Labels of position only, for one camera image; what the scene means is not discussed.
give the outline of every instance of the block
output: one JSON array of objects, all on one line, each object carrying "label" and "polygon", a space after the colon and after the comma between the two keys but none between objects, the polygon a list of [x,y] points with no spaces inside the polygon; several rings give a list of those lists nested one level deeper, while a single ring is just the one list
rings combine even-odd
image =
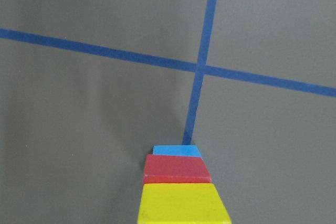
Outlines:
[{"label": "block", "polygon": [[211,183],[200,157],[147,155],[143,183]]},{"label": "block", "polygon": [[155,145],[153,154],[202,158],[196,145]]},{"label": "block", "polygon": [[145,184],[138,224],[231,224],[213,184]]}]

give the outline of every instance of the gray surface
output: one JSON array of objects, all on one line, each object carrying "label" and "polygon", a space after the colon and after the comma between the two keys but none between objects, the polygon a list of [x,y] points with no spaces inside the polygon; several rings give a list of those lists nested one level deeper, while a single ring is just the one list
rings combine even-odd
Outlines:
[{"label": "gray surface", "polygon": [[[0,0],[0,27],[195,62],[206,0]],[[208,64],[335,85],[334,0],[218,0]],[[0,223],[135,223],[194,75],[0,39]],[[205,77],[194,141],[234,223],[336,222],[336,100]]]}]

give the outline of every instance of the cube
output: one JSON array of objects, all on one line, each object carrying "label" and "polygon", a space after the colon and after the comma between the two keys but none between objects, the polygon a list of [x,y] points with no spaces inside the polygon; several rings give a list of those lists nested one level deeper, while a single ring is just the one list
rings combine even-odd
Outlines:
[{"label": "cube", "polygon": [[211,183],[200,157],[147,155],[143,183]]},{"label": "cube", "polygon": [[196,145],[155,145],[153,154],[202,158]]},{"label": "cube", "polygon": [[213,184],[145,184],[138,224],[231,224]]}]

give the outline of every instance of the blue block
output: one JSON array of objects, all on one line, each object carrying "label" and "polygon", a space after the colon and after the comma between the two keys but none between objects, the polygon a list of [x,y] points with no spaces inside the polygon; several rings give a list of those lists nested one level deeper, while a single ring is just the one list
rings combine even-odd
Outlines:
[{"label": "blue block", "polygon": [[196,145],[155,145],[153,154],[202,158]]}]

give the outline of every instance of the blue tape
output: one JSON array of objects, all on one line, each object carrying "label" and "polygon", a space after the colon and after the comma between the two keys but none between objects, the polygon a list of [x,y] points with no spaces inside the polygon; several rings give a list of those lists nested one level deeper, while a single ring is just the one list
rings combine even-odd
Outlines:
[{"label": "blue tape", "polygon": [[187,61],[173,60],[157,56],[138,54],[135,52],[115,50],[108,47],[101,47],[76,41],[70,41],[66,39],[58,39],[42,35],[23,33],[20,31],[13,31],[0,28],[0,38],[38,44],[47,47],[55,47],[75,52],[84,52],[86,54],[104,56],[119,60],[133,61],[164,68],[171,68],[188,72],[196,71],[196,64]]},{"label": "blue tape", "polygon": [[204,73],[205,73],[205,65],[206,65],[206,60],[208,56],[212,25],[213,25],[214,16],[215,16],[216,1],[217,0],[207,0],[207,4],[206,4],[200,50],[198,51],[198,59],[197,59],[197,66],[196,66],[196,72],[195,72],[195,77],[194,77],[193,89],[191,92],[189,109],[188,109],[187,119],[186,119],[185,128],[184,128],[184,135],[183,135],[183,141],[182,141],[182,144],[184,145],[191,144],[191,140],[193,137],[195,120],[196,120],[196,112],[197,112],[198,104],[200,102],[201,88],[202,88],[202,83],[203,83],[203,78],[204,78]]},{"label": "blue tape", "polygon": [[205,74],[209,76],[222,77],[226,79],[247,81],[257,84],[263,84],[273,86],[277,88],[291,89],[301,92],[326,95],[328,97],[336,97],[336,88],[330,88],[326,86],[320,86],[305,82],[286,80],[276,77],[263,76],[261,74],[246,73],[236,70],[224,69],[206,66]]}]

